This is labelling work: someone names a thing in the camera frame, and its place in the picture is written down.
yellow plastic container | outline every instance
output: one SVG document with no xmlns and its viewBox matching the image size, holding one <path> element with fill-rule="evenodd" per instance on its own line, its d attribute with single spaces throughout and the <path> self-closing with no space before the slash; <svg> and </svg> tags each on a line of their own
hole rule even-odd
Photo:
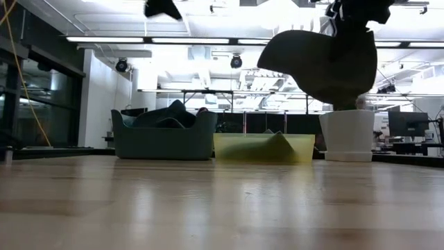
<svg viewBox="0 0 444 250">
<path fill-rule="evenodd" d="M 215 133 L 214 153 L 218 163 L 296 165 L 312 162 L 314 140 L 315 135 Z"/>
</svg>

yellow cable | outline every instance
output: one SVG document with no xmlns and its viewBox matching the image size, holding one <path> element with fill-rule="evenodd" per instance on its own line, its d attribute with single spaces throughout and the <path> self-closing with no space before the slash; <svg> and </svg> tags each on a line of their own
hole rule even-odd
<svg viewBox="0 0 444 250">
<path fill-rule="evenodd" d="M 5 9 L 5 17 L 3 17 L 3 18 L 1 19 L 0 25 L 1 25 L 1 23 L 3 22 L 3 20 L 6 19 L 6 23 L 7 23 L 7 25 L 8 25 L 9 36 L 10 36 L 10 39 L 11 39 L 12 52 L 14 53 L 15 63 L 17 64 L 17 69 L 18 69 L 18 71 L 19 71 L 20 80 L 22 81 L 22 85 L 23 85 L 23 88 L 24 88 L 24 90 L 25 90 L 26 98 L 28 99 L 29 106 L 31 107 L 31 111 L 33 112 L 33 115 L 34 115 L 35 121 L 37 122 L 37 125 L 38 125 L 39 128 L 40 128 L 40 131 L 43 133 L 43 136 L 44 136 L 44 139 L 46 140 L 46 143 L 48 144 L 48 146 L 51 146 L 51 143 L 49 142 L 49 139 L 48 139 L 48 137 L 46 136 L 46 133 L 44 132 L 44 129 L 43 129 L 43 127 L 42 127 L 42 125 L 41 125 L 41 123 L 40 123 L 40 121 L 39 121 L 37 115 L 35 114 L 33 104 L 31 103 L 31 99 L 29 98 L 28 88 L 26 88 L 25 80 L 24 80 L 24 78 L 23 78 L 22 69 L 21 69 L 21 67 L 20 67 L 20 63 L 19 63 L 19 58 L 17 57 L 17 52 L 15 51 L 14 37 L 12 36 L 12 29 L 11 29 L 11 25 L 10 25 L 10 23 L 9 23 L 9 17 L 8 17 L 8 16 L 9 16 L 9 13 L 11 12 L 11 10 L 12 10 L 12 8 L 14 7 L 14 5 L 15 5 L 16 2 L 17 2 L 17 0 L 14 0 L 14 2 L 13 2 L 12 5 L 11 5 L 11 7 L 9 8 L 9 10 L 7 10 L 7 8 L 6 8 L 6 1 L 4 1 L 4 3 L 3 3 L 3 7 L 4 7 L 4 9 Z"/>
<path fill-rule="evenodd" d="M 14 8 L 15 4 L 17 3 L 17 0 L 14 0 L 11 4 L 11 7 L 9 10 L 5 9 L 5 16 L 1 18 L 0 20 L 0 26 L 3 24 L 3 22 L 6 20 L 6 18 L 9 16 L 9 13 L 11 13 L 12 9 Z"/>
</svg>

computer monitor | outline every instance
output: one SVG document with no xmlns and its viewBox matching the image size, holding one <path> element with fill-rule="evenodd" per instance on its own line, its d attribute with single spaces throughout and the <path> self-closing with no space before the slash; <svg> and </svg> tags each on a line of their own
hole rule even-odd
<svg viewBox="0 0 444 250">
<path fill-rule="evenodd" d="M 429 129 L 425 112 L 388 112 L 390 136 L 424 137 Z"/>
</svg>

desk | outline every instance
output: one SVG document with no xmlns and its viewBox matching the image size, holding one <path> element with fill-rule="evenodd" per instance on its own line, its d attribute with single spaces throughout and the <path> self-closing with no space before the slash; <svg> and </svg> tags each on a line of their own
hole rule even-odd
<svg viewBox="0 0 444 250">
<path fill-rule="evenodd" d="M 417 154 L 428 156 L 428 148 L 441 148 L 443 144 L 437 143 L 415 143 L 415 142 L 394 142 L 393 150 L 396 154 Z"/>
</svg>

table surface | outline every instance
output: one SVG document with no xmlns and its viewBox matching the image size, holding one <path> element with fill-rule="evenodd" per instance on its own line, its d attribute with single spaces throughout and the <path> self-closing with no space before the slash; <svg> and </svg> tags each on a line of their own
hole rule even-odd
<svg viewBox="0 0 444 250">
<path fill-rule="evenodd" d="M 85 156 L 0 167 L 0 249 L 442 249 L 444 172 Z"/>
</svg>

